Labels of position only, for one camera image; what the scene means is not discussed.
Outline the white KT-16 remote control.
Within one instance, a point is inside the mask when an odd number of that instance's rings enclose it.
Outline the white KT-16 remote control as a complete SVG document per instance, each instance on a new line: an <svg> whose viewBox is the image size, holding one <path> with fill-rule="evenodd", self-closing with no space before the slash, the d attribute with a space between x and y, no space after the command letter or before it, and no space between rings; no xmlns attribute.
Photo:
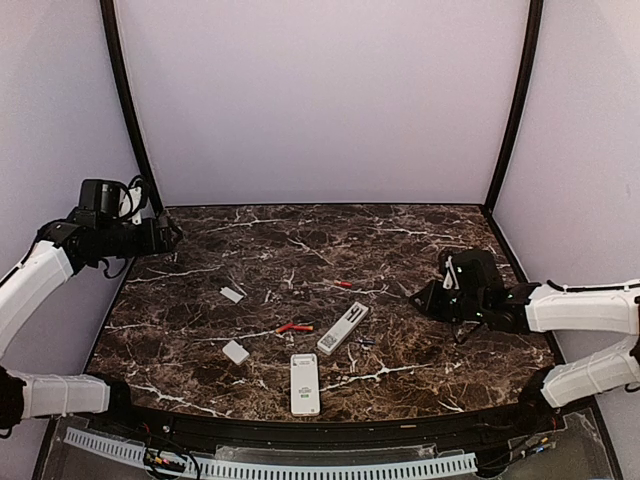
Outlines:
<svg viewBox="0 0 640 480"><path fill-rule="evenodd" d="M317 348L325 355L332 355L367 317L370 308L360 302L354 302L335 324L318 340Z"/></svg>

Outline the white battery cover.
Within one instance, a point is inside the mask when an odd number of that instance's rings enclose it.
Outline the white battery cover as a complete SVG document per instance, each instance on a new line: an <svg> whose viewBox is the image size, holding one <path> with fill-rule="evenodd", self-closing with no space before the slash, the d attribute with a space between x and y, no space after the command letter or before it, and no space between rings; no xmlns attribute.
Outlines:
<svg viewBox="0 0 640 480"><path fill-rule="evenodd" d="M239 292L236 292L235 290L229 288L229 287L223 287L220 289L219 293L224 296L225 298L227 298L228 300L230 300L231 302L233 302L234 304L239 303L240 301L242 301L245 298L245 295Z"/></svg>
<svg viewBox="0 0 640 480"><path fill-rule="evenodd" d="M242 365L250 357L250 353L235 340L229 341L222 348L222 352L236 365Z"/></svg>

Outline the white remote with green buttons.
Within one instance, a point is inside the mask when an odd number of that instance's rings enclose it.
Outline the white remote with green buttons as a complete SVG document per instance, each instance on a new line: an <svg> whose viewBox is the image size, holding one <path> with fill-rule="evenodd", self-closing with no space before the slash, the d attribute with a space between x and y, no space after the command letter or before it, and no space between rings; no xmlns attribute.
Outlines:
<svg viewBox="0 0 640 480"><path fill-rule="evenodd" d="M321 411L318 360L314 353L290 359L290 407L293 416L317 416Z"/></svg>

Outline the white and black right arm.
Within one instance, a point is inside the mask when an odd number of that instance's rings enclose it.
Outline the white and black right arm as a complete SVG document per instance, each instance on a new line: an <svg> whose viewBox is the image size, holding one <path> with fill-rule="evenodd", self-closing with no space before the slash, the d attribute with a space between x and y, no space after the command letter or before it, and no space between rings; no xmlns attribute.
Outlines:
<svg viewBox="0 0 640 480"><path fill-rule="evenodd" d="M521 391L510 424L534 432L549 416L575 400L617 387L639 387L639 282L567 286L552 281L507 287L491 252L469 249L440 257L441 279L430 281L409 302L443 323L475 322L509 334L556 330L606 331L618 343L577 361L536 373Z"/></svg>

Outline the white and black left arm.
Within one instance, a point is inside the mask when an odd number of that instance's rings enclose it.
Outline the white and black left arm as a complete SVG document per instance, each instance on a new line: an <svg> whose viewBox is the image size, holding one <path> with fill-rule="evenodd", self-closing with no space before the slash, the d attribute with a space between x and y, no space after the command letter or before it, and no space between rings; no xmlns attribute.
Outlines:
<svg viewBox="0 0 640 480"><path fill-rule="evenodd" d="M1 278L1 436L32 419L101 414L120 436L141 427L129 385L87 373L108 306L133 261L175 250L184 234L149 205L151 187L85 179L77 204L43 224L25 254Z"/></svg>

